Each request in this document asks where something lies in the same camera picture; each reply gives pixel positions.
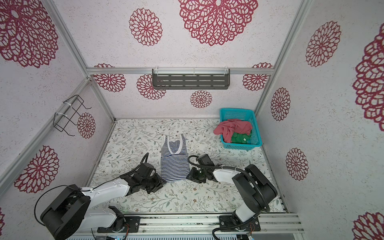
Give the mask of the blue white striped tank top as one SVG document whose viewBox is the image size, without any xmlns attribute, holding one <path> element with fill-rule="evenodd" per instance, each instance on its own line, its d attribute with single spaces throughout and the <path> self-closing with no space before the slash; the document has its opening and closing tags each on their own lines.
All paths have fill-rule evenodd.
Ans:
<svg viewBox="0 0 384 240">
<path fill-rule="evenodd" d="M 161 147 L 161 177 L 167 183 L 185 180 L 190 173 L 186 138 L 184 134 L 179 137 L 171 141 L 165 136 Z"/>
</svg>

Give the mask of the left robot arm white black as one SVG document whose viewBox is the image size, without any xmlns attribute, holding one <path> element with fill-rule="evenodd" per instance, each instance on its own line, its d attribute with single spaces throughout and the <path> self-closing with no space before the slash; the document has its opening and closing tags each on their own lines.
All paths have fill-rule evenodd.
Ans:
<svg viewBox="0 0 384 240">
<path fill-rule="evenodd" d="M 64 186 L 64 190 L 37 218 L 56 240 L 66 240 L 79 231 L 106 229 L 119 233 L 128 227 L 125 215 L 115 206 L 95 207 L 140 190 L 154 193 L 166 183 L 159 174 L 119 176 L 97 187 Z"/>
</svg>

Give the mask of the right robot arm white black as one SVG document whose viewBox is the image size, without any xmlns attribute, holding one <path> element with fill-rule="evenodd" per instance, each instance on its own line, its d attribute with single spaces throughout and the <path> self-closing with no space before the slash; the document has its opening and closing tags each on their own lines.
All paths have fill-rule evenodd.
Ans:
<svg viewBox="0 0 384 240">
<path fill-rule="evenodd" d="M 233 213 L 238 223 L 244 223 L 262 212 L 270 212 L 270 202 L 277 197 L 274 185 L 255 165 L 249 165 L 244 170 L 227 166 L 195 165 L 187 179 L 199 184 L 210 180 L 235 185 L 243 200 Z"/>
</svg>

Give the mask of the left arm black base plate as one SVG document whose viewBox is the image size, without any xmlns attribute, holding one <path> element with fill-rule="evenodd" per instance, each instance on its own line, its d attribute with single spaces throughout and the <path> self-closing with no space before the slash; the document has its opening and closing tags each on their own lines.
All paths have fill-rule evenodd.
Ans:
<svg viewBox="0 0 384 240">
<path fill-rule="evenodd" d="M 99 227 L 97 233 L 137 233 L 140 226 L 141 217 L 125 216 L 117 218 L 115 222 L 108 228 Z"/>
</svg>

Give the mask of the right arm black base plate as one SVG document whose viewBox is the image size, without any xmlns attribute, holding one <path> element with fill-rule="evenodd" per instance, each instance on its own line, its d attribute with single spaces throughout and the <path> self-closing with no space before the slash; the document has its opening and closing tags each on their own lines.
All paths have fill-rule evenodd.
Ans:
<svg viewBox="0 0 384 240">
<path fill-rule="evenodd" d="M 259 219 L 255 216 L 242 222 L 235 215 L 221 215 L 219 225 L 222 232 L 259 232 L 261 230 Z"/>
</svg>

